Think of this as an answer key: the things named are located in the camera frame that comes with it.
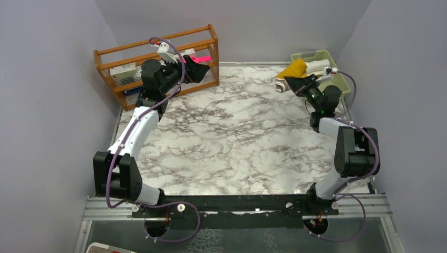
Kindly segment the yellow towel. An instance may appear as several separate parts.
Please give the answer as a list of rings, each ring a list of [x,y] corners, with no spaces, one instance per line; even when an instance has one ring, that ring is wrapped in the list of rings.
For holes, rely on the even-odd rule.
[[[275,91],[284,93],[290,90],[287,77],[304,78],[307,76],[307,65],[302,59],[292,62],[288,67],[275,76]]]

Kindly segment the white towel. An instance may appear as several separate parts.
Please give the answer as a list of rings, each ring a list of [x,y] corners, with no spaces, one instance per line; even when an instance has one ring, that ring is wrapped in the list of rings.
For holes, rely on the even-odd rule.
[[[324,60],[318,60],[318,61],[310,61],[310,62],[305,62],[306,64],[306,74],[307,75],[323,75],[323,72],[325,71],[326,67],[330,67],[331,63],[329,60],[324,59]]]

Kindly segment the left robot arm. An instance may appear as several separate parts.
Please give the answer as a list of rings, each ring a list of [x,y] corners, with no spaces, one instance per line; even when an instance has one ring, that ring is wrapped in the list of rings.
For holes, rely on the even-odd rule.
[[[131,121],[108,148],[93,157],[94,185],[100,197],[121,202],[144,203],[147,212],[160,216],[165,212],[163,190],[143,182],[136,159],[150,132],[166,111],[169,96],[180,92],[180,84],[201,82],[210,66],[195,62],[189,55],[173,63],[146,60],[141,65],[143,87]]]

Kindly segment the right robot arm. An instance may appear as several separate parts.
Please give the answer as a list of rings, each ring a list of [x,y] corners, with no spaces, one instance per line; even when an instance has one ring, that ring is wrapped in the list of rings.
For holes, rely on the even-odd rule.
[[[306,192],[305,210],[316,215],[330,208],[337,194],[350,183],[377,174],[380,168],[377,131],[344,122],[335,116],[342,95],[338,87],[328,85],[321,91],[315,75],[286,77],[285,81],[289,90],[297,97],[305,98],[314,108],[309,120],[312,129],[336,141],[334,168]]]

